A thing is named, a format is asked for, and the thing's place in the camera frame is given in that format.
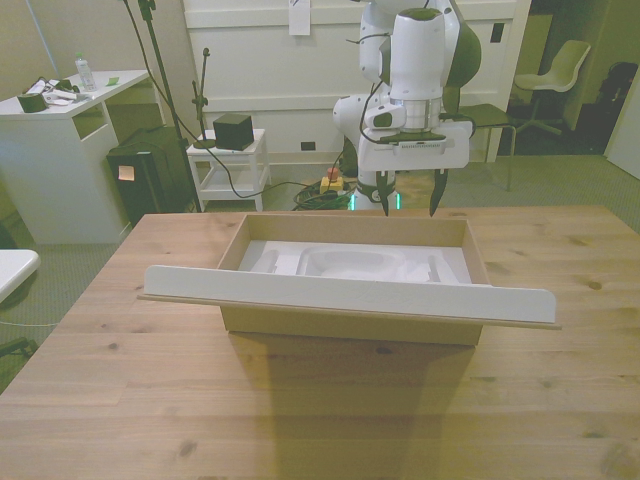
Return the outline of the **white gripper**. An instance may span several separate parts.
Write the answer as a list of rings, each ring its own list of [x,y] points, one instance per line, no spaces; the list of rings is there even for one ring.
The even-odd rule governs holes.
[[[434,188],[429,214],[433,216],[446,189],[449,168],[462,168],[469,162],[470,121],[446,121],[426,129],[395,119],[390,127],[369,125],[360,137],[360,170],[378,171],[376,186],[384,214],[389,215],[389,196],[395,192],[396,170],[434,171]]]

